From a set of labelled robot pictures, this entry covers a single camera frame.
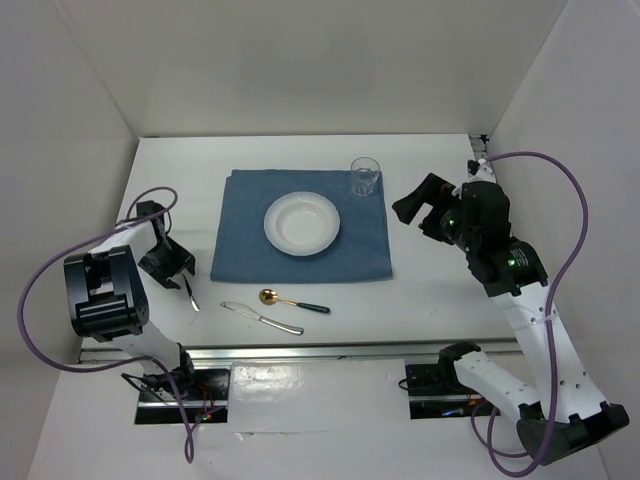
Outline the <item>silver fork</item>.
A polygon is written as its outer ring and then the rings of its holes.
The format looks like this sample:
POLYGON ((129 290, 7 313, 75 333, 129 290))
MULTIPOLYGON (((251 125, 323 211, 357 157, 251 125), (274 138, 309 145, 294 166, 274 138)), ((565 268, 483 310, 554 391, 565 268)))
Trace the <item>silver fork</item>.
POLYGON ((200 312, 200 306, 195 298, 193 289, 189 283, 189 280, 186 275, 183 274, 184 284, 186 288, 186 292, 190 301, 190 304, 195 312, 200 312))

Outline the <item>clear drinking glass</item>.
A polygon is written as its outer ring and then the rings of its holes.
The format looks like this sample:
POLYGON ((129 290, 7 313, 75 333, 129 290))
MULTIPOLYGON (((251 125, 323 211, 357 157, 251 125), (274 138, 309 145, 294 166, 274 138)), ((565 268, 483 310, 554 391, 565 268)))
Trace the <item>clear drinking glass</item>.
POLYGON ((359 157, 351 163, 352 191, 358 196, 370 195, 380 175, 379 163, 370 157, 359 157))

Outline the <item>blue cloth napkin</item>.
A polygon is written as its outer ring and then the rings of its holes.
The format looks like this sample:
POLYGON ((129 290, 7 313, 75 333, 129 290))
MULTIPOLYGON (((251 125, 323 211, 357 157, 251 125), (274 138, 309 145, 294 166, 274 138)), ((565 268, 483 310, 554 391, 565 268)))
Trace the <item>blue cloth napkin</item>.
POLYGON ((326 284, 391 278, 383 182, 361 197, 345 170, 234 170, 226 179, 210 278, 248 284, 326 284), (268 208, 280 197, 313 192, 330 200, 340 216, 332 244, 312 256, 275 248, 264 232, 268 208))

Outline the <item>silver butter knife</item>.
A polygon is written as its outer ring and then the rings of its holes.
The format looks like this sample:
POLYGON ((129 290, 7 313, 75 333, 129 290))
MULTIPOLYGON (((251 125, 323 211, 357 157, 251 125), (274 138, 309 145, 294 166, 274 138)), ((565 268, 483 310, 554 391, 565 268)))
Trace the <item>silver butter knife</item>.
POLYGON ((242 303, 238 303, 238 302, 229 302, 229 301, 223 301, 220 303, 220 306, 231 310, 233 312, 236 312, 240 315, 243 315, 245 317, 254 319, 260 323, 263 323, 265 325, 271 326, 273 328, 276 328, 280 331, 289 333, 291 335, 296 335, 296 336, 301 336, 304 334, 304 329, 300 328, 300 327, 296 327, 296 326, 291 326, 282 322, 278 322, 276 320, 272 320, 270 318, 267 318, 261 314, 259 314, 258 312, 256 312, 255 310, 253 310, 252 308, 250 308, 247 305, 244 305, 242 303))

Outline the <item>gold spoon dark handle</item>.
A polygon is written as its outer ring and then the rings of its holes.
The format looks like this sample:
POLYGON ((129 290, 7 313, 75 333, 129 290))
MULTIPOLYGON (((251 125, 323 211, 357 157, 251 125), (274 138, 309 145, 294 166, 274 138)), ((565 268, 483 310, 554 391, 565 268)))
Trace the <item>gold spoon dark handle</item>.
POLYGON ((265 305, 281 303, 323 315, 329 315, 331 313, 331 309, 326 306, 283 299, 272 289, 262 289, 258 296, 259 300, 265 305))

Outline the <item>white plate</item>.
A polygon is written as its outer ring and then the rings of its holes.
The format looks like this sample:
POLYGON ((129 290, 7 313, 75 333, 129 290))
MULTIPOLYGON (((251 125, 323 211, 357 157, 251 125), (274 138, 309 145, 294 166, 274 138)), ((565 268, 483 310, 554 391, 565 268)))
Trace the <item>white plate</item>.
POLYGON ((313 192, 292 192, 274 201, 264 216, 264 233, 280 252, 296 257, 326 250, 337 238, 340 216, 334 204, 313 192))

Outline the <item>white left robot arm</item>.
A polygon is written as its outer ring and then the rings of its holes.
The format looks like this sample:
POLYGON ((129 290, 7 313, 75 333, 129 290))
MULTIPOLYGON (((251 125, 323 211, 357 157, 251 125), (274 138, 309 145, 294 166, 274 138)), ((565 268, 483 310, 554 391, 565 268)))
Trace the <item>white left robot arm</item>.
POLYGON ((142 385, 184 399, 196 390, 198 376, 186 349, 151 321, 140 276, 145 273, 160 287, 179 290, 175 277, 195 273, 194 255, 169 236, 162 210, 155 201, 137 203, 136 216, 127 220, 124 231, 67 257, 63 271, 74 332, 139 357, 142 385))

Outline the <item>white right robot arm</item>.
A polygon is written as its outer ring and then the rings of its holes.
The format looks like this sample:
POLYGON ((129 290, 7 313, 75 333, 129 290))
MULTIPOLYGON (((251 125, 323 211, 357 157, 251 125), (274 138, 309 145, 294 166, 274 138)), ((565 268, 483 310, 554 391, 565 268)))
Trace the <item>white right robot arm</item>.
POLYGON ((526 358, 528 385, 497 366, 481 347, 460 341, 438 361, 407 377, 412 395, 473 391, 511 420, 526 456, 549 465, 629 425, 626 409, 609 402, 591 380, 555 307, 559 280, 550 278, 532 245, 512 233, 510 200, 487 160, 468 163, 456 186, 429 174, 392 208, 409 224, 424 205, 422 233, 458 247, 472 276, 504 315, 526 358))

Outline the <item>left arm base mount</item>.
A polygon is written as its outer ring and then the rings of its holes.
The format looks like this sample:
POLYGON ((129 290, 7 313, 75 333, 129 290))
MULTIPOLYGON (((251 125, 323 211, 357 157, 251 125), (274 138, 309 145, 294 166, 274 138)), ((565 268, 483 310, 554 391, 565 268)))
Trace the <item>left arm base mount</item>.
MULTIPOLYGON (((127 373, 122 373, 121 377, 138 392, 134 419, 136 425, 173 425, 182 422, 177 400, 171 392, 152 389, 144 377, 127 373)), ((228 421, 230 379, 229 366, 195 370, 195 384, 182 394, 190 424, 222 424, 228 421)))

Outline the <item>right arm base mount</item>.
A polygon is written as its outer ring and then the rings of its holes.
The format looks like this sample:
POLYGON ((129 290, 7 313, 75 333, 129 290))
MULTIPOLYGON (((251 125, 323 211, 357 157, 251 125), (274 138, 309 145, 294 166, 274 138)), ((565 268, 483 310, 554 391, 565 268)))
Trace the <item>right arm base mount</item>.
POLYGON ((435 364, 409 364, 398 387, 407 393, 412 420, 489 416, 493 406, 474 390, 448 386, 435 364))

